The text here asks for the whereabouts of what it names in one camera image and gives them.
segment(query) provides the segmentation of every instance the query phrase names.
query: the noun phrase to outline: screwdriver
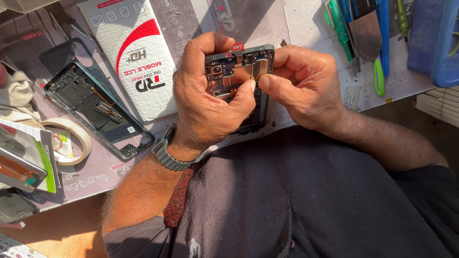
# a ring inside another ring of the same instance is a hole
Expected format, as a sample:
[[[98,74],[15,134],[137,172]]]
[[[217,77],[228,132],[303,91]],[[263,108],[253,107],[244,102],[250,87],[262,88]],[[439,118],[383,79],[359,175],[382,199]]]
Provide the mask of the screwdriver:
[[[405,42],[408,42],[408,19],[406,18],[403,0],[397,0],[397,5],[398,28],[402,31],[402,36],[405,38]]]
[[[328,6],[330,7],[331,19],[333,21],[334,29],[338,34],[338,39],[340,43],[344,47],[344,52],[346,53],[347,61],[351,63],[351,66],[354,68],[354,65],[352,64],[352,54],[349,50],[349,45],[347,44],[347,42],[349,41],[349,37],[346,33],[346,25],[344,24],[344,21],[342,19],[340,7],[336,0],[330,0],[328,2]]]

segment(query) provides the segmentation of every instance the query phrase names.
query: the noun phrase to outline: replacement screen package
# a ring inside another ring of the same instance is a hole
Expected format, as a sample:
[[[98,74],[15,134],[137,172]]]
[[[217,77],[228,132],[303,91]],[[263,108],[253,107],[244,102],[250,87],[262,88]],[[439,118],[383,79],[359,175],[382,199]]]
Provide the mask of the replacement screen package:
[[[141,119],[176,113],[176,68],[150,2],[89,0],[79,7]]]

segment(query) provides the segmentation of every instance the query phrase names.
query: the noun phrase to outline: table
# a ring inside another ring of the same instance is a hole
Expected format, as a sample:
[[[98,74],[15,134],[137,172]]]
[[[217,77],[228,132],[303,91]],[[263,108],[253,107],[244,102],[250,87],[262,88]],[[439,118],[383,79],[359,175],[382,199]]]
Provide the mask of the table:
[[[41,8],[29,13],[27,16],[16,17],[14,24],[17,28],[28,28],[28,30],[17,30],[15,32],[17,38],[23,36],[24,33],[32,28],[35,31],[39,29],[43,32],[43,35],[38,35],[38,37],[45,36],[50,39],[50,46],[42,46],[44,50],[63,43],[68,40],[69,35],[72,38],[81,38],[104,74],[109,78],[120,98],[128,109],[134,115],[137,115],[119,81],[114,79],[116,75],[113,69],[106,61],[97,43],[91,38],[90,29],[79,12],[79,8],[76,5],[77,2],[74,0],[61,0],[46,9]],[[352,68],[346,60],[336,33],[332,28],[328,27],[325,21],[320,0],[264,0],[243,4],[236,4],[236,2],[236,0],[151,1],[177,67],[180,66],[183,47],[189,39],[203,32],[218,30],[234,37],[236,41],[245,42],[247,48],[263,44],[273,44],[278,48],[281,41],[285,40],[290,44],[331,54],[334,56],[338,68],[341,81],[341,97],[349,108],[357,111],[363,111],[434,88],[427,76],[414,73],[406,68],[408,46],[404,40],[398,40],[400,33],[395,19],[390,19],[390,76],[386,79],[386,95],[379,97],[374,89],[372,62],[362,61],[362,72],[357,74],[356,77],[353,76]],[[389,2],[389,6],[394,4],[393,0]],[[413,3],[413,1],[406,3],[409,18],[411,18]],[[65,13],[59,12],[59,8],[63,9]],[[391,11],[390,17],[394,17],[393,8],[389,9]],[[77,21],[77,23],[71,20],[67,21],[67,23],[58,22],[63,26],[62,31],[67,37],[63,36],[63,33],[54,27],[56,24],[52,22],[52,19],[55,17],[59,21],[70,17]],[[0,25],[0,35],[2,30],[6,30],[11,24],[10,21]],[[37,75],[37,84],[41,81],[43,83],[46,82],[47,78],[40,77],[42,74],[46,74],[46,71],[35,73]],[[35,92],[34,105],[40,111],[43,119],[55,116],[73,119],[56,110],[41,96],[39,90]],[[274,101],[269,102],[266,120],[265,128],[259,132],[244,136],[231,135],[225,141],[209,148],[209,151],[237,142],[260,138],[275,130],[294,125],[286,109]],[[160,139],[166,132],[168,125],[177,121],[178,115],[173,114],[145,123],[145,126],[154,134],[156,139]],[[62,188],[56,194],[35,191],[27,195],[40,211],[55,208],[114,188],[136,160],[149,151],[146,150],[144,153],[139,153],[135,158],[125,161],[108,150],[94,135],[91,136],[93,137],[92,153],[86,160],[75,166],[77,170],[75,175],[61,175]],[[133,139],[132,141],[138,144],[138,139]]]

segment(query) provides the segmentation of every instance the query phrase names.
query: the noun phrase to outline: black watch strap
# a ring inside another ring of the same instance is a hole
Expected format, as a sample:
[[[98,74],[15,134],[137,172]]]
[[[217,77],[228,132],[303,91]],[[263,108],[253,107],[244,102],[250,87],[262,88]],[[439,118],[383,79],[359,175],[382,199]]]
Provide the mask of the black watch strap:
[[[172,141],[172,138],[174,137],[176,130],[177,125],[172,123],[171,126],[169,126],[169,130],[166,132],[164,138],[153,149],[153,153],[156,154],[156,157],[158,157],[159,162],[161,162],[161,164],[163,164],[168,169],[182,171],[189,167],[191,164],[193,164],[194,160],[189,162],[181,162],[169,155],[167,147],[169,143]]]

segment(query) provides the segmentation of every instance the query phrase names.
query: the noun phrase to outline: white tape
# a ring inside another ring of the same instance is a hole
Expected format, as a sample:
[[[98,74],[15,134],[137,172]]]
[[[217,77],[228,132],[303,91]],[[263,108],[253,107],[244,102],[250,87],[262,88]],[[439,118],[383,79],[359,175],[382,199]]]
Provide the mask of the white tape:
[[[72,120],[67,118],[49,118],[40,123],[43,126],[54,125],[61,127],[67,131],[70,131],[72,134],[76,135],[78,140],[83,146],[83,154],[79,157],[69,157],[69,159],[59,160],[60,165],[75,165],[80,163],[84,158],[86,158],[92,151],[92,140],[91,136],[83,129],[79,124],[75,123]]]

